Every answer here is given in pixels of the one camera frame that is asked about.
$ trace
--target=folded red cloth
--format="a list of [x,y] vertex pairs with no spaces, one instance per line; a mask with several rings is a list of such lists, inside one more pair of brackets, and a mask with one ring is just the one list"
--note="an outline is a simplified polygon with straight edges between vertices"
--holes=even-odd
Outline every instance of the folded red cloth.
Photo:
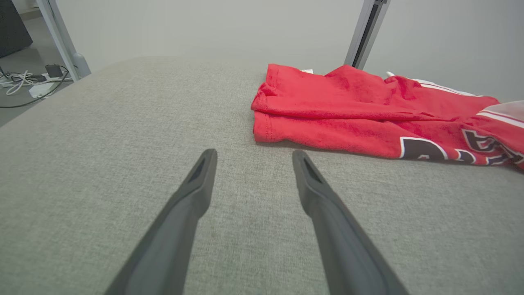
[[382,80],[350,66],[321,76],[271,64],[251,109],[258,142],[524,168],[524,122],[486,115],[496,104],[493,97],[400,76]]

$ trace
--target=cable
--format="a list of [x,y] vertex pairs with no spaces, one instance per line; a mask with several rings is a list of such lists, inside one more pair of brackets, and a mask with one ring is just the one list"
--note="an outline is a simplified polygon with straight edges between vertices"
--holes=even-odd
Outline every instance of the cable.
[[25,107],[25,106],[27,106],[28,104],[32,104],[33,102],[35,102],[35,101],[37,101],[37,100],[40,100],[40,99],[42,99],[42,98],[44,98],[44,97],[50,95],[50,94],[53,93],[55,90],[57,90],[58,87],[60,87],[60,85],[62,85],[62,83],[65,81],[65,79],[66,79],[66,77],[67,77],[67,74],[69,74],[69,71],[67,71],[67,72],[64,73],[64,77],[62,78],[62,80],[60,80],[60,83],[58,83],[58,85],[56,85],[56,87],[53,88],[53,90],[47,92],[47,93],[44,94],[43,96],[41,96],[41,97],[39,97],[39,98],[37,98],[37,99],[35,99],[35,100],[31,100],[31,101],[29,101],[29,102],[26,102],[26,103],[24,103],[24,104],[20,104],[20,105],[18,105],[18,106],[0,107],[0,109],[12,109],[12,108]]
[[12,82],[3,82],[3,83],[0,83],[0,85],[15,83],[6,92],[6,94],[9,96],[14,95],[16,92],[18,92],[22,88],[22,86],[34,86],[34,85],[41,85],[45,83],[55,82],[55,81],[50,81],[50,80],[40,82],[36,78],[32,77],[33,75],[32,73],[28,73],[27,71],[25,71],[23,74],[10,73],[8,75],[9,75],[9,78],[11,78]]
[[2,73],[2,76],[4,76],[5,78],[8,78],[8,76],[4,73],[4,70],[2,69],[2,67],[0,67],[0,72]]
[[64,66],[61,66],[61,65],[58,65],[58,66],[59,66],[59,67],[61,67],[61,68],[64,68],[64,69],[65,69],[66,71],[68,71],[68,72],[69,72],[69,69],[68,69],[68,68],[66,68],[66,67],[64,67]]

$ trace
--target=white wall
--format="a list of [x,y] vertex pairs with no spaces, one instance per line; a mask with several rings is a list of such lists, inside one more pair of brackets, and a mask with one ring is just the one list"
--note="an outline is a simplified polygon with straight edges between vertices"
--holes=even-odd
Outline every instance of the white wall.
[[522,13],[522,0],[392,0],[364,70],[524,100]]
[[363,0],[57,0],[92,71],[138,56],[234,56],[330,71]]

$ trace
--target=white cable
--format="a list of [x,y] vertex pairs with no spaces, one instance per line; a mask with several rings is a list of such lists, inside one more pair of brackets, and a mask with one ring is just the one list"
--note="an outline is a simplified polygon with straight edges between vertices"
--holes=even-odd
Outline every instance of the white cable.
[[5,94],[7,94],[9,96],[13,95],[18,90],[20,90],[20,88],[22,88],[22,86],[34,86],[34,85],[41,85],[41,84],[50,83],[50,82],[58,82],[56,80],[53,80],[53,81],[46,80],[46,81],[43,81],[43,82],[34,82],[34,81],[31,81],[31,80],[28,80],[27,77],[30,77],[32,75],[33,75],[32,73],[28,73],[27,71],[25,71],[21,75],[20,74],[11,74],[10,77],[18,78],[18,79],[20,79],[20,82],[12,82],[12,81],[10,81],[10,82],[1,83],[1,84],[16,83],[11,88],[9,88],[9,90],[7,90],[7,92]]
[[27,70],[24,72],[24,74],[22,74],[22,77],[18,77],[20,79],[22,79],[22,81],[20,81],[20,83],[18,85],[14,85],[13,87],[9,88],[9,90],[7,90],[7,92],[5,94],[7,95],[13,95],[16,93],[16,91],[20,90],[20,88],[22,87],[22,85],[24,84],[24,81],[26,79],[26,75],[27,75]]

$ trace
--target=black cable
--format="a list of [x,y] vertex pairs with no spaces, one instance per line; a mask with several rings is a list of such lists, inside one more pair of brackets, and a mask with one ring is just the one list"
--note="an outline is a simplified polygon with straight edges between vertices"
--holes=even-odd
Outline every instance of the black cable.
[[53,88],[53,90],[47,92],[46,94],[44,94],[43,96],[35,99],[35,100],[31,100],[29,102],[26,102],[24,104],[20,104],[19,106],[12,106],[12,107],[0,107],[0,109],[12,109],[12,108],[19,108],[19,107],[25,107],[27,106],[28,104],[32,104],[33,102],[37,101],[37,100],[40,100],[48,95],[50,95],[51,93],[53,93],[53,91],[55,91],[58,87],[60,87],[60,85],[62,85],[62,83],[64,82],[64,80],[66,79],[67,77],[67,74],[69,74],[69,71],[65,72],[64,74],[64,77],[62,78],[62,80],[60,80],[60,83],[58,83],[58,85],[56,87]]
[[66,72],[69,72],[69,69],[68,69],[68,68],[66,68],[66,67],[64,67],[64,66],[61,66],[61,65],[58,65],[58,66],[61,67],[61,68],[64,68]]
[[[38,81],[38,79],[33,78],[32,76],[26,76],[25,79],[26,79],[26,80],[29,80],[29,81],[33,81],[33,82],[40,82],[40,81]],[[22,78],[12,77],[12,76],[11,76],[11,80],[12,80],[14,83],[18,83],[18,82],[21,82],[23,79],[22,79]]]
[[4,70],[2,69],[2,67],[0,67],[0,72],[2,73],[2,76],[8,78],[8,76],[4,73]]

